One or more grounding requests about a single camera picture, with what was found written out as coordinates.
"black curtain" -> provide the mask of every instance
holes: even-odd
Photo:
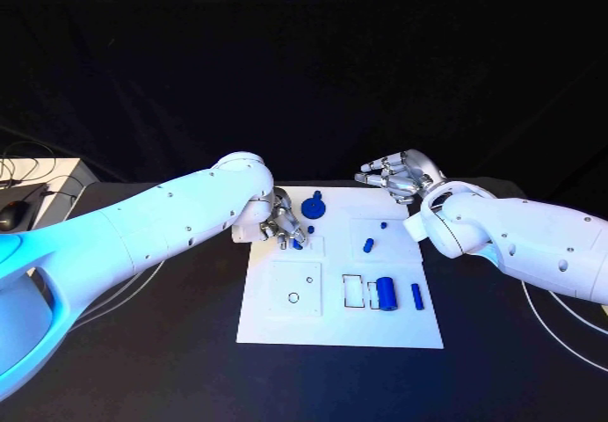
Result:
[[[3,6],[0,25],[0,123],[105,179],[161,181],[235,150],[277,180],[344,179],[416,148],[448,176],[605,213],[599,10],[55,4]]]

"small blue part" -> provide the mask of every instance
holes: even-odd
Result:
[[[314,191],[313,197],[301,203],[301,214],[311,220],[317,220],[326,214],[326,204],[320,200],[320,191]]]
[[[412,294],[414,294],[415,308],[418,310],[422,310],[425,308],[425,304],[422,303],[421,287],[418,286],[416,283],[412,285]]]
[[[376,291],[380,310],[396,310],[395,285],[391,277],[376,280]]]
[[[373,239],[365,241],[363,252],[370,253],[373,247]]]

